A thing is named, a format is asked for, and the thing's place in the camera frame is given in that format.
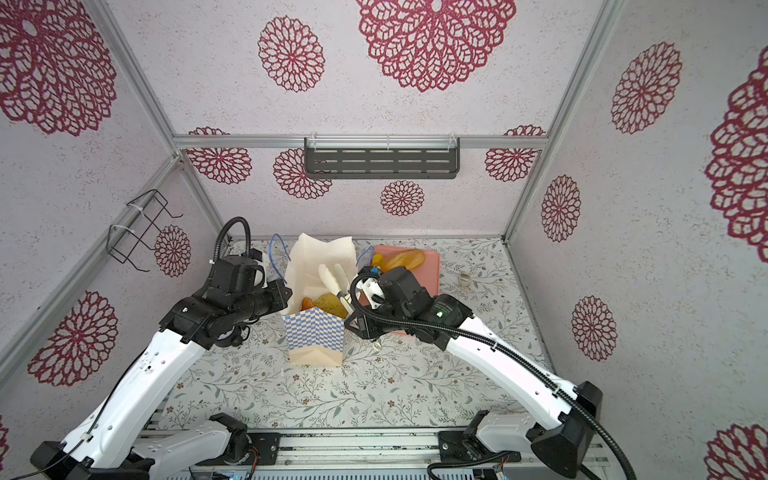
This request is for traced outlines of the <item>blue checkered paper bag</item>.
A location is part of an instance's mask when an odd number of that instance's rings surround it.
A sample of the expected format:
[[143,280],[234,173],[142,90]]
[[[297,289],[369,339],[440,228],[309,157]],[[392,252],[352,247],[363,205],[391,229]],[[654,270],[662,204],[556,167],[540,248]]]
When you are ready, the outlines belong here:
[[292,291],[280,312],[289,361],[302,366],[341,366],[345,320],[352,313],[350,282],[358,273],[353,239],[324,241],[302,234],[287,251],[286,268],[276,273]]

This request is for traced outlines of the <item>yellow croissant bread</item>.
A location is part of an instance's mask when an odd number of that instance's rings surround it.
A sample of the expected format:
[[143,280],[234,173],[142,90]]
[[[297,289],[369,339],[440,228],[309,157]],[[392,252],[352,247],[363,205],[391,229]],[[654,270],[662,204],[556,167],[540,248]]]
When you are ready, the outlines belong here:
[[374,266],[374,267],[381,268],[382,265],[383,265],[383,262],[384,262],[384,256],[382,254],[380,254],[380,253],[375,253],[373,255],[373,258],[372,258],[372,261],[371,261],[371,265]]

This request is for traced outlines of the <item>long baguette bread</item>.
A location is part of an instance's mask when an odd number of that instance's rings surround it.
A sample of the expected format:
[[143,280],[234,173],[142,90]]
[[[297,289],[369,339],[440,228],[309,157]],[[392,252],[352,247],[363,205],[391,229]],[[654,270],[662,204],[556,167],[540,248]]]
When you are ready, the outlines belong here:
[[395,268],[403,267],[413,271],[421,267],[426,260],[426,254],[422,250],[411,249],[400,251],[388,256],[380,255],[378,266],[383,272],[389,272]]

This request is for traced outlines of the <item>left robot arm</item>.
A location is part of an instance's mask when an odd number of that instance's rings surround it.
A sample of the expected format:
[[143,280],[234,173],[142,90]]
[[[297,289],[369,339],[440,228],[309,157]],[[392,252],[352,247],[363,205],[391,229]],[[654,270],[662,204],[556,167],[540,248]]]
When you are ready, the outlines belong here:
[[210,459],[238,464],[252,442],[245,423],[215,414],[160,441],[139,435],[180,378],[214,346],[242,343],[241,331],[286,308],[292,292],[269,281],[260,251],[214,261],[203,287],[177,302],[107,398],[61,441],[45,441],[30,462],[47,479],[164,479]]

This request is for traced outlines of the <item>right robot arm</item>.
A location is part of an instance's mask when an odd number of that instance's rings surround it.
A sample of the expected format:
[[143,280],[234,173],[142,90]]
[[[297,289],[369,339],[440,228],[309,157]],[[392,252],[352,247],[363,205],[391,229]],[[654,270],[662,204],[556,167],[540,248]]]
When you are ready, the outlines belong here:
[[493,333],[473,311],[448,294],[432,296],[404,267],[379,273],[365,267],[349,287],[346,329],[364,340],[398,330],[453,355],[483,373],[523,412],[482,410],[461,434],[444,442],[444,464],[459,468],[534,455],[550,470],[584,473],[596,433],[602,391],[558,377]]

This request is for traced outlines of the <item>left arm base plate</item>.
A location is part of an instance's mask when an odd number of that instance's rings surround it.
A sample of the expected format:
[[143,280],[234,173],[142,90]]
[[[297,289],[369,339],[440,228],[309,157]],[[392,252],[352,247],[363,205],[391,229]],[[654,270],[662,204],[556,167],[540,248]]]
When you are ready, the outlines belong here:
[[200,466],[246,464],[273,466],[276,464],[281,441],[280,433],[249,432],[244,422],[225,413],[214,414],[209,420],[223,426],[225,432],[229,434],[229,439],[219,456],[200,462]]

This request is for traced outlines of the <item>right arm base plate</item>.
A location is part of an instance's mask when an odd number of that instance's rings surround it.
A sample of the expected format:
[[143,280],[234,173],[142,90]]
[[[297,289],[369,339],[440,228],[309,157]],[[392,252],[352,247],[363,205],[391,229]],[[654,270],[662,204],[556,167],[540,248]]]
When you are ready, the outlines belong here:
[[442,430],[437,433],[440,461],[456,464],[477,461],[488,454],[488,450],[474,437],[464,431]]

